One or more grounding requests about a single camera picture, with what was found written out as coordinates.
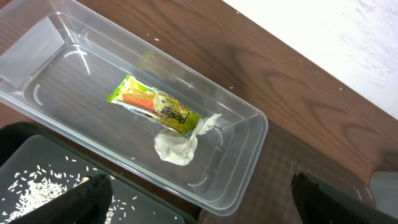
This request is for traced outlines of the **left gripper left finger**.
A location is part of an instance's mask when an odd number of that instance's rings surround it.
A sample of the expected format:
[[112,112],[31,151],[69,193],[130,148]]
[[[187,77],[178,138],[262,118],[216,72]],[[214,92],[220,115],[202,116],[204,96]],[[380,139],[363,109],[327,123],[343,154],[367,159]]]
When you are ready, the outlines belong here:
[[112,197],[111,180],[98,174],[10,224],[104,224]]

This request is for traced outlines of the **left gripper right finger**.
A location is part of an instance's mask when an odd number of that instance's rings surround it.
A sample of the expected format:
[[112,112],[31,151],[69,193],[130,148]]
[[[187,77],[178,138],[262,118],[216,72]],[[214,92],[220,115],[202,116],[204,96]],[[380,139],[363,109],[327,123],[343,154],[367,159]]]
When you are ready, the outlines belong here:
[[306,173],[291,181],[294,204],[303,224],[397,224],[397,219]]

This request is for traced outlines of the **white napkin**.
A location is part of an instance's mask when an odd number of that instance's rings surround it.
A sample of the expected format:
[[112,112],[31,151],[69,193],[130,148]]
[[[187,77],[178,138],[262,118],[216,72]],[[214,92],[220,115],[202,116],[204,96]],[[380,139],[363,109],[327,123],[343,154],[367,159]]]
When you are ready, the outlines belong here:
[[154,147],[160,159],[178,166],[188,165],[193,160],[198,147],[198,136],[212,130],[219,117],[221,114],[200,118],[188,138],[168,128],[161,130],[154,139]]

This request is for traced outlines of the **yellow green snack wrapper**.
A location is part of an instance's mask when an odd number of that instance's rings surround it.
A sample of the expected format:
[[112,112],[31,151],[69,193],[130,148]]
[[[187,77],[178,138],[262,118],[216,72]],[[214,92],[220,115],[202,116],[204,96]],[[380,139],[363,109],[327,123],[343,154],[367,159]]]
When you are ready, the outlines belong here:
[[200,119],[199,114],[184,107],[168,93],[149,87],[132,75],[128,75],[106,100],[147,116],[187,139],[191,137]]

